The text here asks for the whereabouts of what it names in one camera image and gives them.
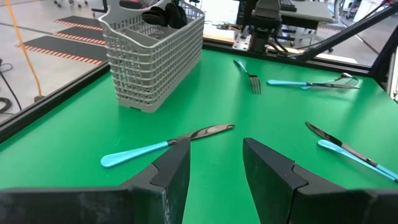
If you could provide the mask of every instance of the gray plastic basket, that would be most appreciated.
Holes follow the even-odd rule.
[[[170,2],[154,6],[164,9]],[[99,21],[119,104],[154,112],[199,61],[205,15],[180,1],[188,24],[173,29],[144,22],[141,14],[148,8],[122,8],[118,0],[108,4]]]

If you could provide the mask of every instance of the black metal frame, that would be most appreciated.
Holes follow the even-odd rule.
[[[391,35],[390,39],[387,41],[382,52],[379,54],[372,67],[327,60],[323,58],[316,58],[315,56],[329,48],[334,47],[336,44],[339,44],[340,42],[346,40],[347,38],[350,38],[358,32],[365,30],[371,25],[389,17],[395,12],[398,12],[398,2],[391,5],[389,9],[368,17],[358,24],[347,28],[346,31],[334,35],[330,38],[330,40],[325,41],[318,47],[310,49],[309,51],[304,52],[301,55],[297,55],[296,57],[281,57],[280,55],[277,55],[277,52],[275,52],[275,50],[271,49],[266,55],[234,50],[232,48],[232,43],[213,39],[203,39],[203,48],[226,52],[229,54],[258,58],[261,60],[270,60],[275,62],[287,63],[290,65],[316,68],[333,72],[348,72],[353,75],[371,77],[374,78],[378,82],[378,84],[380,84],[380,86],[385,88],[382,83],[386,80],[387,77],[387,72],[385,71],[389,67],[389,65],[386,64],[389,62],[389,58],[391,57],[392,46],[397,46],[398,44],[398,26],[395,29],[394,33]],[[79,92],[81,89],[85,88],[89,84],[93,83],[95,80],[102,77],[108,71],[108,63],[102,63],[99,67],[87,72],[76,80],[63,86],[61,89],[55,91],[49,96],[46,96],[44,99],[35,102],[33,105],[20,111],[13,117],[5,120],[3,123],[0,124],[0,143],[5,141],[15,133],[19,132],[26,126],[30,125],[30,123],[34,122],[41,116],[45,115],[59,104],[69,99],[75,93]]]

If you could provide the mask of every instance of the green tabletop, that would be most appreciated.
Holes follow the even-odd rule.
[[[240,59],[259,75],[251,93]],[[398,107],[370,78],[360,90],[301,90],[266,80],[322,81],[340,74],[204,50],[192,72],[155,113],[118,106],[105,75],[0,145],[0,189],[115,186],[164,151],[111,169],[100,159],[214,124],[236,128],[192,142],[184,223],[259,223],[246,182],[243,138],[254,138],[343,187],[397,187],[389,179],[317,146],[309,121],[398,172]]]

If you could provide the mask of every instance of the gray floor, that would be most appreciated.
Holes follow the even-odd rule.
[[[71,6],[67,2],[63,3],[62,8],[58,8],[52,0],[11,0],[11,2],[24,42],[69,28],[68,26],[54,23],[56,19],[72,15],[92,18],[91,7],[102,7],[101,0],[89,0],[89,6],[83,5],[82,9]],[[216,21],[231,20],[230,22],[233,22],[238,9],[237,3],[237,1],[232,0],[203,0],[203,5],[200,5],[200,7],[207,12],[206,19]],[[223,8],[225,13],[220,13],[220,8]],[[385,28],[378,27],[378,29],[380,31],[375,35],[373,35],[372,31],[364,35],[369,39],[381,39],[380,34],[383,36],[389,35],[389,31],[383,32]],[[327,38],[336,34],[336,32],[320,29],[318,34]],[[22,50],[15,47],[17,44],[18,41],[12,27],[9,11],[5,6],[5,0],[0,0],[0,58],[4,60],[4,63],[11,63],[14,66],[11,71],[5,72],[4,76],[12,86],[22,107],[25,108],[34,102],[34,97],[37,96],[37,89]],[[303,41],[302,45],[308,45],[308,42]],[[37,52],[28,51],[28,54],[39,77],[44,95],[48,95],[95,67],[95,65],[90,63],[77,62]],[[357,37],[352,37],[336,46],[333,55],[354,58],[358,63],[365,65],[372,64],[376,58],[376,54]],[[0,81],[0,96],[12,99],[12,95],[2,80]],[[16,104],[14,104],[8,112],[16,113],[18,111]],[[0,121],[6,118],[6,115],[0,115]]]

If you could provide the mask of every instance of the cutlery basket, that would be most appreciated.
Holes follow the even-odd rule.
[[[171,0],[153,6],[165,9]],[[119,104],[154,112],[200,59],[205,14],[180,1],[188,24],[181,29],[150,25],[145,9],[126,9],[108,1],[99,18]]]

